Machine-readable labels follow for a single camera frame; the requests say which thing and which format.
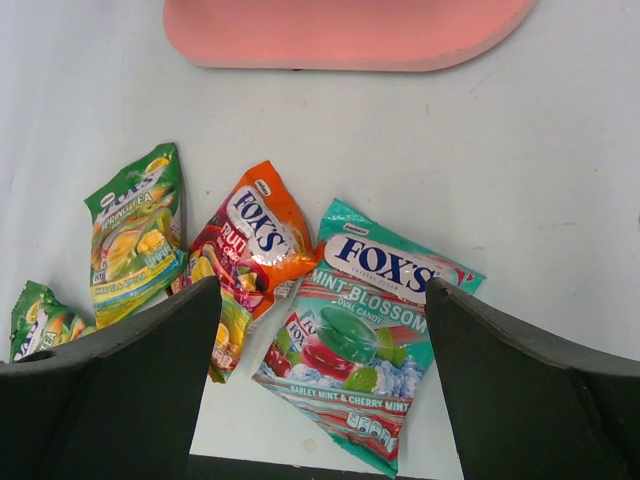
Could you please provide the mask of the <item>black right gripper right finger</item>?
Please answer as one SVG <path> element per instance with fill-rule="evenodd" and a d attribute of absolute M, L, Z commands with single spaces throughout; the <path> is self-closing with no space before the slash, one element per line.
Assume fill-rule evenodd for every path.
<path fill-rule="evenodd" d="M 639 363 L 552 334 L 441 278 L 426 315 L 467 479 L 636 479 Z"/>

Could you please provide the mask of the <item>orange fruits candy bag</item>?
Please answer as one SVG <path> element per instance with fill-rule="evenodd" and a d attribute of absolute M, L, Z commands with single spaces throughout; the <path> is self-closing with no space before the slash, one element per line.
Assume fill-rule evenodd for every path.
<path fill-rule="evenodd" d="M 222 308 L 209 363 L 225 383 L 247 337 L 295 281 L 318 259 L 305 217 L 270 161 L 248 169 L 188 251 L 186 269 L 170 286 L 175 294 L 215 276 Z"/>

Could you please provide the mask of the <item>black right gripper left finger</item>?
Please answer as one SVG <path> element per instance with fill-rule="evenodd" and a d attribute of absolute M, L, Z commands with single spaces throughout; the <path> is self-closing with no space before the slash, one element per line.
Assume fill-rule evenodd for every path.
<path fill-rule="evenodd" d="M 1 367 L 5 479 L 180 479 L 221 314 L 209 277 Z"/>

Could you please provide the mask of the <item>green spring tea candy bag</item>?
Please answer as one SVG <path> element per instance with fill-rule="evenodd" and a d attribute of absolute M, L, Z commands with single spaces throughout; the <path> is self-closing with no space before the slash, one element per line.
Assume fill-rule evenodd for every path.
<path fill-rule="evenodd" d="M 104 328 L 139 310 L 184 271 L 178 148 L 168 142 L 84 200 L 92 220 L 90 293 Z"/>

